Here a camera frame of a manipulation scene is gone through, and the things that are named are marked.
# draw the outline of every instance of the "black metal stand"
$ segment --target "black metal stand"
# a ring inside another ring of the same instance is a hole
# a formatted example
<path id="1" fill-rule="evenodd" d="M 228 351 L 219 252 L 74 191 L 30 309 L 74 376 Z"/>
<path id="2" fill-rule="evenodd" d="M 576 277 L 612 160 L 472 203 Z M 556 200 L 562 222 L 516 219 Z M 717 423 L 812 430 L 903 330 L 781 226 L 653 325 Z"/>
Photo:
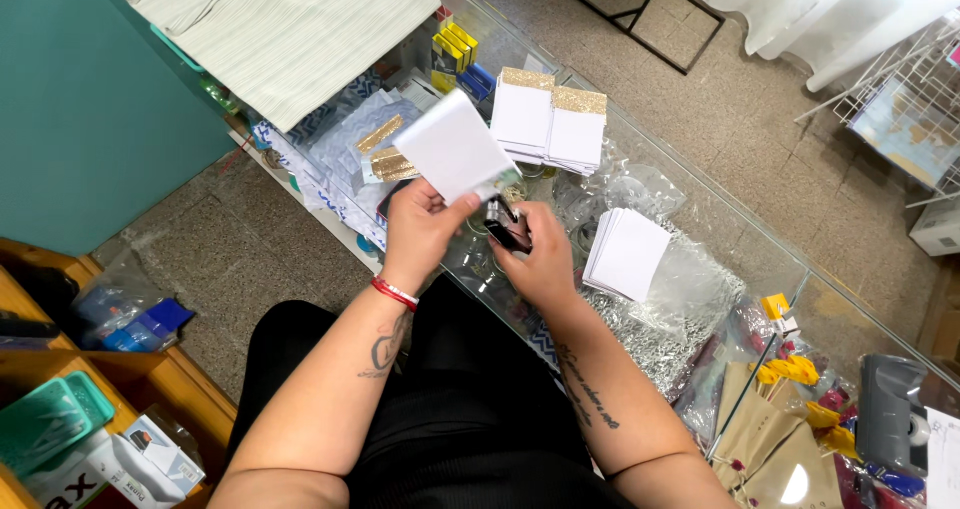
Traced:
<path id="1" fill-rule="evenodd" d="M 706 42 L 704 42 L 703 45 L 700 47 L 700 49 L 697 50 L 697 54 L 693 56 L 693 60 L 690 61 L 690 64 L 687 65 L 686 68 L 684 68 L 681 65 L 679 65 L 677 61 L 674 61 L 670 57 L 664 55 L 662 51 L 655 48 L 652 44 L 650 44 L 646 40 L 643 40 L 640 36 L 636 36 L 635 34 L 633 34 L 634 25 L 637 24 L 637 20 L 639 20 L 643 15 L 643 11 L 647 9 L 647 4 L 650 3 L 650 0 L 643 0 L 643 4 L 640 6 L 640 8 L 627 10 L 625 12 L 620 12 L 619 14 L 608 14 L 607 12 L 604 12 L 603 10 L 601 10 L 599 6 L 591 2 L 591 0 L 579 0 L 579 1 L 585 4 L 586 7 L 589 8 L 590 10 L 593 10 L 594 12 L 596 12 L 598 16 L 607 20 L 607 22 L 609 22 L 611 25 L 620 29 L 620 32 L 633 38 L 635 42 L 637 42 L 638 44 L 643 46 L 645 49 L 647 49 L 648 51 L 656 55 L 656 57 L 659 60 L 666 62 L 666 64 L 670 65 L 671 67 L 673 67 L 674 70 L 676 70 L 679 73 L 682 73 L 683 75 L 687 75 L 690 73 L 691 70 L 693 70 L 693 65 L 697 64 L 697 60 L 700 59 L 700 55 L 702 55 L 704 53 L 704 50 L 707 49 L 707 46 L 711 44 L 710 43 L 711 40 L 713 40 L 714 39 L 713 37 L 716 36 L 718 32 L 720 32 L 720 27 L 722 27 L 724 22 L 726 21 L 726 19 L 723 16 L 716 13 L 708 6 L 702 4 L 702 2 L 700 2 L 699 0 L 686 0 L 690 4 L 693 4 L 694 6 L 699 8 L 700 11 L 714 18 L 714 20 L 716 20 L 719 23 L 717 24 L 713 32 L 710 34 L 710 36 L 706 39 Z M 619 20 L 620 18 L 626 18 L 629 16 L 633 16 L 633 19 L 630 21 L 630 25 L 628 26 L 623 26 L 622 24 L 618 24 L 616 21 L 616 20 Z"/>

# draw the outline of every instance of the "white curtain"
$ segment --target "white curtain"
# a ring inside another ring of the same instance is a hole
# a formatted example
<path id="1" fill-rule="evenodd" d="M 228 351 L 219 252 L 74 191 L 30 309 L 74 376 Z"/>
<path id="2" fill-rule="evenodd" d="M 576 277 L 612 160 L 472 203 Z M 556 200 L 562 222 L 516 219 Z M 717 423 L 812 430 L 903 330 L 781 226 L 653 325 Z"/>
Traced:
<path id="1" fill-rule="evenodd" d="M 819 91 L 834 79 L 960 6 L 960 0 L 703 0 L 740 12 L 750 25 L 747 53 L 805 60 Z"/>

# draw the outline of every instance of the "teal wall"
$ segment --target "teal wall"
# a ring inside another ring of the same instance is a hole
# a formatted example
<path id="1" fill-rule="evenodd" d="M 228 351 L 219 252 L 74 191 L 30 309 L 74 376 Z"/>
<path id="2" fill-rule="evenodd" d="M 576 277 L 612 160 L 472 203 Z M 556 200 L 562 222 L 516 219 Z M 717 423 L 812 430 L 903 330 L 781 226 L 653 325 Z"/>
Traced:
<path id="1" fill-rule="evenodd" d="M 0 0 L 0 236 L 90 252 L 235 147 L 146 27 L 122 0 Z"/>

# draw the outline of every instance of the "wooden shelf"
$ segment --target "wooden shelf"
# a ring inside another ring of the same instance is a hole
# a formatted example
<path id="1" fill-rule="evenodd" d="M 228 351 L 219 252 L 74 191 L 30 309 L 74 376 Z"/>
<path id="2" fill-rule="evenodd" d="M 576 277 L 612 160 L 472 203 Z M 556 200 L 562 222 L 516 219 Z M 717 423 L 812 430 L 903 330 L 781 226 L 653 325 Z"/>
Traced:
<path id="1" fill-rule="evenodd" d="M 102 269 L 89 256 L 73 258 L 0 238 L 0 252 L 37 267 L 52 267 L 82 288 Z M 50 321 L 42 308 L 0 267 L 0 309 L 23 319 Z M 207 479 L 181 503 L 204 507 L 210 485 L 223 473 L 224 456 L 236 418 L 236 404 L 179 346 L 161 353 L 80 351 L 64 334 L 48 350 L 0 350 L 0 407 L 51 377 L 85 371 L 116 409 L 105 425 L 122 434 L 153 403 L 162 405 L 198 442 Z M 0 507 L 35 509 L 38 503 L 15 476 L 0 465 Z"/>

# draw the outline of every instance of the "hand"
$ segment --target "hand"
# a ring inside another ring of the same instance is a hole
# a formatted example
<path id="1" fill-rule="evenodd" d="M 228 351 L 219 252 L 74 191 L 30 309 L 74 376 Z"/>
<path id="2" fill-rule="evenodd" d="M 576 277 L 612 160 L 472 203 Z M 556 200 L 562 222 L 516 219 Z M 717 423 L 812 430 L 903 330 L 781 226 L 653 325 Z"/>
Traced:
<path id="1" fill-rule="evenodd" d="M 579 295 L 573 287 L 573 254 L 564 225 L 546 203 L 520 201 L 514 203 L 513 208 L 526 215 L 534 247 L 527 259 L 521 261 L 489 237 L 500 267 L 523 298 L 541 312 L 569 304 Z"/>
<path id="2" fill-rule="evenodd" d="M 450 237 L 480 206 L 480 197 L 466 194 L 444 206 L 437 191 L 419 178 L 393 195 L 387 213 L 387 258 L 380 275 L 407 294 L 415 294 L 437 269 Z"/>

